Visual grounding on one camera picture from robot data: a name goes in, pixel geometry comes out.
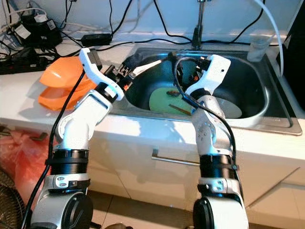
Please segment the countertop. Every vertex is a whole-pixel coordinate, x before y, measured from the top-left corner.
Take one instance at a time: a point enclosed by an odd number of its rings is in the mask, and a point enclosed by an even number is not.
[[[189,45],[177,46],[163,42],[129,44],[99,52],[103,70],[110,64],[119,66],[138,47],[166,47],[184,49]],[[243,45],[204,45],[205,50],[247,50]],[[77,47],[70,42],[58,46],[59,53],[68,54]],[[268,50],[270,62],[278,71],[275,62],[276,47]],[[39,82],[42,72],[0,75],[0,123],[23,128],[50,132],[58,112],[50,111],[38,104],[37,98],[45,89]],[[284,78],[280,79],[287,97],[305,131],[305,114],[299,109]],[[300,136],[273,134],[233,128],[237,151],[252,156],[274,156],[297,166],[305,165],[305,134]],[[95,137],[111,140],[167,146],[196,151],[194,128],[191,123],[150,118],[108,115],[96,126]]]

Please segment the power adapter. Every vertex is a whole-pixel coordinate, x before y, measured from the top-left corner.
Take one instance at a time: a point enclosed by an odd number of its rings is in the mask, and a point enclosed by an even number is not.
[[[112,35],[110,33],[89,34],[83,35],[81,44],[84,47],[109,45],[111,40]]]

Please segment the stainless steel sink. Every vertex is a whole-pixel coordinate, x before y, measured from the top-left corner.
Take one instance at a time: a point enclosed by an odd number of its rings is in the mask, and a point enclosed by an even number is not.
[[[163,59],[173,50],[139,48],[136,52],[145,58],[141,64]],[[300,135],[301,127],[278,82],[268,58],[251,63],[247,52],[241,51],[179,51],[179,55],[199,58],[218,54],[231,60],[231,66],[214,96],[230,101],[240,108],[242,115],[227,119],[233,127]],[[183,62],[183,77],[191,75],[194,63]],[[114,104],[113,114],[190,121],[190,116],[150,111],[149,99],[160,87],[172,87],[173,74],[169,61],[165,61],[139,75],[122,101]]]

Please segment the red plastic bag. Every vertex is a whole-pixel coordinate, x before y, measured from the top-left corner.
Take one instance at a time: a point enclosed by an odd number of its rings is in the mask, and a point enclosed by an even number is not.
[[[0,138],[0,166],[14,179],[16,189],[27,204],[45,168],[48,140],[33,141],[30,134],[21,131],[11,131],[10,134]]]

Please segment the tile floor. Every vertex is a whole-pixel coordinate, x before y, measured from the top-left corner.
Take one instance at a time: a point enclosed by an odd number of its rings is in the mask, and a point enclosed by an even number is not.
[[[132,226],[133,229],[184,229],[193,224],[192,213],[175,208],[144,203],[128,198],[89,191],[94,212],[93,222],[102,229],[115,223]],[[250,225],[250,229],[274,229]]]

